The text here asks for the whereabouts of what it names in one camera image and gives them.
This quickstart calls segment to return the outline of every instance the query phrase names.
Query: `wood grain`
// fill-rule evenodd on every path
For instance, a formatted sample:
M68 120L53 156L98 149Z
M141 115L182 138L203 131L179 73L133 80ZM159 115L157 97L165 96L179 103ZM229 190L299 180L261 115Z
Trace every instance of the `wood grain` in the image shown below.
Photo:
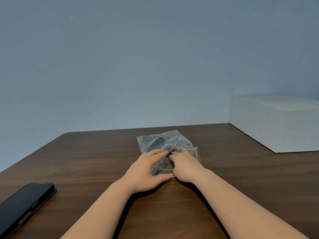
M65 133L0 173L0 203L29 182L58 192L17 238L60 238L140 155L136 137L178 129L204 167L311 239L319 238L319 151L276 154L231 124ZM227 238L194 186L173 179L133 195L114 238Z

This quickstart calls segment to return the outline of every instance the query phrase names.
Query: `black phone case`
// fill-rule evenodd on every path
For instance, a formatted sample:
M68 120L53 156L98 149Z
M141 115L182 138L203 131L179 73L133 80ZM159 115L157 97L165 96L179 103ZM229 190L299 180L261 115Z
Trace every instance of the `black phone case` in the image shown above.
M29 183L0 204L0 239L20 228L55 192L52 183Z

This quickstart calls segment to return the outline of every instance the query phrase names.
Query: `clear plastic bag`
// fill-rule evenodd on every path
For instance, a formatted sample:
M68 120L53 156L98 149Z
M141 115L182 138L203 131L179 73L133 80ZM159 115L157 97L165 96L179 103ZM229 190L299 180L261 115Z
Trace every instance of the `clear plastic bag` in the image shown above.
M162 149L168 151L167 156L162 158L152 167L152 175L170 174L174 176L174 163L169 159L172 152L181 152L187 150L189 153L199 160L198 147L193 147L191 141L180 134L177 130L164 132L162 134L146 135L137 137L138 144L142 153L149 152L154 149Z

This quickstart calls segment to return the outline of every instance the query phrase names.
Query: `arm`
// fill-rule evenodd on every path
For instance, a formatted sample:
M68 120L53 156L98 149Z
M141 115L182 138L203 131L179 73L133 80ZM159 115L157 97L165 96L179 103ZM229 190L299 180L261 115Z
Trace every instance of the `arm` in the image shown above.
M126 174L109 186L97 201L78 219L61 239L112 238L118 220L129 197L155 188L171 178L170 175L151 175L151 167L167 154L153 150L143 153Z
M174 174L204 195L232 239L305 239L302 233L205 169L186 150L169 156Z

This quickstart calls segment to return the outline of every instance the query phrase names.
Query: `hand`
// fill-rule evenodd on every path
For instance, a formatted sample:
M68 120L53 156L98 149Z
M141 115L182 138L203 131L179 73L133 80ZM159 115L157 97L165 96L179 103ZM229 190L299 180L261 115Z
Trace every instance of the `hand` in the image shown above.
M172 152L169 158L174 162L174 175L183 182L193 183L195 177L204 167L187 150Z
M129 184L133 193L143 192L155 188L160 183L172 178L169 174L151 175L152 166L161 158L165 157L167 151L161 152L159 149L143 153L127 170L121 178Z

